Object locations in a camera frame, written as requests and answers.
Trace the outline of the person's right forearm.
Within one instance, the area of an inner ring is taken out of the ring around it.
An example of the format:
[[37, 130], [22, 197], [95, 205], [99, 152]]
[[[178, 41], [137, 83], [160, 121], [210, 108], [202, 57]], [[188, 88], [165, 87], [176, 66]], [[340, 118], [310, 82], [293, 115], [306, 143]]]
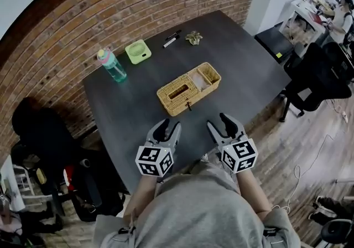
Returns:
[[268, 214], [272, 206], [250, 169], [236, 174], [241, 196], [258, 215]]

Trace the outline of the small potted plant ornament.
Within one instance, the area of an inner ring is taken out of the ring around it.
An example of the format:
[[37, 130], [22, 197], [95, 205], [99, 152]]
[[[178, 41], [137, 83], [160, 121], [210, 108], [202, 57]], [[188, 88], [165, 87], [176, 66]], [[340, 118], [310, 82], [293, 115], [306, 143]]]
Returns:
[[195, 30], [185, 36], [185, 40], [193, 46], [199, 45], [202, 38], [203, 36]]

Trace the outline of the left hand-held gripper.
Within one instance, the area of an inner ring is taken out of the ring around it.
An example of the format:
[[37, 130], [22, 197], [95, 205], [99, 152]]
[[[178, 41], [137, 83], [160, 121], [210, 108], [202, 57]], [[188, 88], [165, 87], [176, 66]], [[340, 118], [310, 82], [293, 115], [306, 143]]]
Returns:
[[168, 126], [168, 118], [158, 122], [148, 131], [145, 144], [139, 146], [135, 163], [142, 175], [164, 177], [172, 169], [181, 123], [177, 122], [166, 136]]

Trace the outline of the white barrel marker pen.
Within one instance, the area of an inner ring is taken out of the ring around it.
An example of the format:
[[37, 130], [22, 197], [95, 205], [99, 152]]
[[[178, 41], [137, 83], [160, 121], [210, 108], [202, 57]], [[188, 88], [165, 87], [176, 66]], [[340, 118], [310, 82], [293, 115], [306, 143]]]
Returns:
[[176, 35], [175, 37], [171, 38], [170, 40], [168, 40], [164, 45], [163, 48], [167, 48], [169, 45], [171, 45], [173, 42], [175, 42], [176, 40], [178, 40], [180, 38], [180, 35]]

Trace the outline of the clear plastic wrapper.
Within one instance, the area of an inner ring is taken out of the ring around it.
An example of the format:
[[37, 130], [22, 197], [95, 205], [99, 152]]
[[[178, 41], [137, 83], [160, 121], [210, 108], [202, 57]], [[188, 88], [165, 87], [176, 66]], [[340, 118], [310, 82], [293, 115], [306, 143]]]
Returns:
[[192, 82], [200, 91], [207, 89], [211, 85], [209, 81], [204, 78], [198, 71], [194, 71], [189, 76]]

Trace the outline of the teal water bottle pink lid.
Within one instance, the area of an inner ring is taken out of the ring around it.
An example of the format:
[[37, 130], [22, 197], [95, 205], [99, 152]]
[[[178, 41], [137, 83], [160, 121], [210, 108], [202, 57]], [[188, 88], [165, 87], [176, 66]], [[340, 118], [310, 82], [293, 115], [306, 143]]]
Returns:
[[116, 82], [122, 82], [126, 79], [126, 72], [109, 48], [100, 49], [97, 52], [96, 57], [100, 64], [108, 71]]

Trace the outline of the black headrest office chair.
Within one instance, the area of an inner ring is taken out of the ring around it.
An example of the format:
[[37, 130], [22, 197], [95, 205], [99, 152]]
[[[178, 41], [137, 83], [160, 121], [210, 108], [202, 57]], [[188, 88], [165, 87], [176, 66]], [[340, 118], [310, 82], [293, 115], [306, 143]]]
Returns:
[[[108, 154], [83, 148], [53, 109], [26, 97], [13, 112], [12, 127], [25, 153], [39, 158], [39, 168], [47, 177], [44, 187], [61, 216], [67, 200], [84, 222], [93, 222], [98, 215], [116, 216], [123, 210], [125, 197], [119, 194], [120, 179]], [[73, 190], [63, 176], [68, 165], [74, 166]]]

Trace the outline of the person's left forearm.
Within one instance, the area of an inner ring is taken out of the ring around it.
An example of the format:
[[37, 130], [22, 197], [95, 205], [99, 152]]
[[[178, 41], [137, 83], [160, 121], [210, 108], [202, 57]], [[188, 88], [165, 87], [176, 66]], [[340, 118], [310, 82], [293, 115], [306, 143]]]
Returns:
[[143, 175], [138, 183], [136, 191], [130, 198], [128, 205], [124, 211], [123, 220], [130, 222], [131, 219], [137, 218], [152, 202], [155, 196], [155, 190], [158, 184], [158, 177]]

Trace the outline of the white desk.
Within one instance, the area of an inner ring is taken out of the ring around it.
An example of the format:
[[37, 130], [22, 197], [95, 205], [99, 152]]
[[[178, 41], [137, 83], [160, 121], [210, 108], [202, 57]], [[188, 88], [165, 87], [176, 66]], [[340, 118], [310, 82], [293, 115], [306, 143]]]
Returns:
[[285, 28], [288, 28], [289, 35], [292, 35], [291, 25], [296, 17], [300, 16], [313, 30], [312, 36], [306, 39], [306, 44], [317, 41], [317, 39], [326, 32], [324, 23], [319, 15], [316, 14], [315, 8], [307, 1], [293, 0], [291, 1], [285, 11], [280, 15], [279, 31], [282, 33]]

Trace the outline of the white side table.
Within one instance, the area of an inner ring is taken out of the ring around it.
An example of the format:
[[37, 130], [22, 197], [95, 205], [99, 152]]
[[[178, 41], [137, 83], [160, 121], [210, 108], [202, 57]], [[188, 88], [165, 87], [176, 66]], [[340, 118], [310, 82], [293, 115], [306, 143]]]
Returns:
[[28, 171], [22, 166], [13, 164], [10, 155], [0, 169], [0, 186], [5, 195], [9, 196], [12, 211], [24, 210], [24, 199], [34, 196]]

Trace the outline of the woven wicker basket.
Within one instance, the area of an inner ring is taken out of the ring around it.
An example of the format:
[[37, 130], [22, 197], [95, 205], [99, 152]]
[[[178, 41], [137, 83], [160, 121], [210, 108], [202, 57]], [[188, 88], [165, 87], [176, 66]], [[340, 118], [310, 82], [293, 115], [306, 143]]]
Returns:
[[[198, 71], [211, 84], [207, 89], [200, 91], [190, 78], [190, 74]], [[190, 71], [177, 77], [157, 91], [157, 96], [167, 113], [175, 117], [205, 96], [216, 90], [221, 81], [221, 75], [208, 62], [204, 62]]]

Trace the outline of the small green desk fan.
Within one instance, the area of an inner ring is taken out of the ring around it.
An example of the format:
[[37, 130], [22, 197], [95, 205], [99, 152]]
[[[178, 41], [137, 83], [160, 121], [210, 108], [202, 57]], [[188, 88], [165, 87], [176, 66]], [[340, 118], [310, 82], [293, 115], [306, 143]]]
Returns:
[[152, 56], [152, 52], [142, 39], [126, 46], [125, 51], [131, 63], [134, 65], [137, 65]]

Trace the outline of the black drawer cabinet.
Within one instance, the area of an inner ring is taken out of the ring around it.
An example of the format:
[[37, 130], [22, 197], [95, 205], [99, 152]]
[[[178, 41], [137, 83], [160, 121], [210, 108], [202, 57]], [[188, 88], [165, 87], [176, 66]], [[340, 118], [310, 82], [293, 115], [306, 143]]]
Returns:
[[[279, 64], [288, 60], [293, 53], [293, 44], [277, 26], [256, 34], [254, 38]], [[282, 57], [277, 58], [277, 53], [281, 53]]]

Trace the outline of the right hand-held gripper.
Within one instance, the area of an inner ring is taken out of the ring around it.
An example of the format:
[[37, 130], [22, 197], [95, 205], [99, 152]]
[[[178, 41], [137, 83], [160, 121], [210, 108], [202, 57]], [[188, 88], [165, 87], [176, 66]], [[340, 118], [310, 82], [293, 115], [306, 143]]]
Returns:
[[223, 136], [211, 121], [208, 120], [206, 124], [221, 152], [221, 162], [234, 174], [253, 168], [258, 157], [253, 139], [245, 135], [243, 124], [231, 115], [220, 113], [220, 118], [227, 136]]

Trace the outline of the black marker pen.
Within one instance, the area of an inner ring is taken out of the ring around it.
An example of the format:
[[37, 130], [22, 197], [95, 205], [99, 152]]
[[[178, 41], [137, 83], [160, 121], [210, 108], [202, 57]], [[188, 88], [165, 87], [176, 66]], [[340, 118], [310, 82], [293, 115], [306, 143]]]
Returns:
[[170, 39], [176, 37], [181, 32], [181, 29], [175, 31], [172, 35], [168, 36], [165, 41], [169, 41]]

